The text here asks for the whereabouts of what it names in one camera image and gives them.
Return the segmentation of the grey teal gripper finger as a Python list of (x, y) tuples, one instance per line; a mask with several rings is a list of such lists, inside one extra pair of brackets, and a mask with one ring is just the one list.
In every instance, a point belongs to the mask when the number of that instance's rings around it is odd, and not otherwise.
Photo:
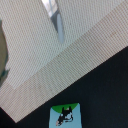
[(2, 20), (0, 19), (0, 87), (3, 85), (8, 76), (9, 70), (6, 70), (8, 62), (8, 48), (5, 39), (5, 34), (2, 28)]

